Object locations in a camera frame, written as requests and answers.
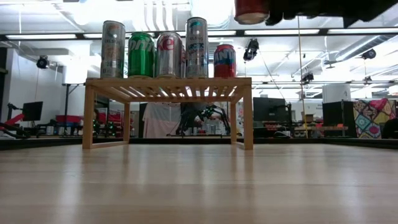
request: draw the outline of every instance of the computer monitor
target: computer monitor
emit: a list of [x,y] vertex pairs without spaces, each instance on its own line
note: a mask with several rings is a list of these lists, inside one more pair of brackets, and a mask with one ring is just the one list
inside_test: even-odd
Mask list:
[[40,121],[42,117],[43,102],[24,103],[22,114],[23,121]]
[[255,121],[288,121],[286,101],[279,98],[253,98],[253,113]]

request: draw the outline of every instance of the wooden floor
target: wooden floor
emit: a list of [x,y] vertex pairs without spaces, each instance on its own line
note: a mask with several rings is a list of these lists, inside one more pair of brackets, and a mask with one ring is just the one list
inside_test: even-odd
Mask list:
[[321,144],[0,151],[0,223],[398,223],[398,152]]

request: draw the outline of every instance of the green can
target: green can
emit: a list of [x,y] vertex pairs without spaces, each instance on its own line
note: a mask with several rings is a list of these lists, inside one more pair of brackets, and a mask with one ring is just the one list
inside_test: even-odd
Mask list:
[[155,42],[150,34],[133,32],[129,39],[128,76],[154,77]]

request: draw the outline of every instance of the wooden shelf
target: wooden shelf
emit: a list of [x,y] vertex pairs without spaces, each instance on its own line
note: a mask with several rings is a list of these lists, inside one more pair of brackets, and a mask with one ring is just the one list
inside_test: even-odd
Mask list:
[[[124,103],[130,102],[231,102],[231,133],[236,133],[236,103],[243,98],[244,148],[253,149],[251,78],[88,78],[85,94],[83,148],[93,145],[93,110],[95,94]],[[124,113],[129,121],[130,113]],[[124,128],[124,142],[129,140],[129,128]],[[231,143],[236,136],[231,135]]]
[[127,102],[237,102],[251,78],[87,79],[98,94]]

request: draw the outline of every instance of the table leg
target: table leg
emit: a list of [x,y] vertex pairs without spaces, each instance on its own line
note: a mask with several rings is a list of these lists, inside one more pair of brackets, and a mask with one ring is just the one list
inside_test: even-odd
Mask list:
[[94,90],[86,86],[85,111],[83,119],[83,149],[93,147]]
[[130,141],[130,103],[124,104],[123,141]]
[[252,115],[251,86],[247,86],[244,89],[243,126],[244,126],[244,149],[253,150],[253,115]]
[[231,103],[231,144],[236,143],[236,104]]

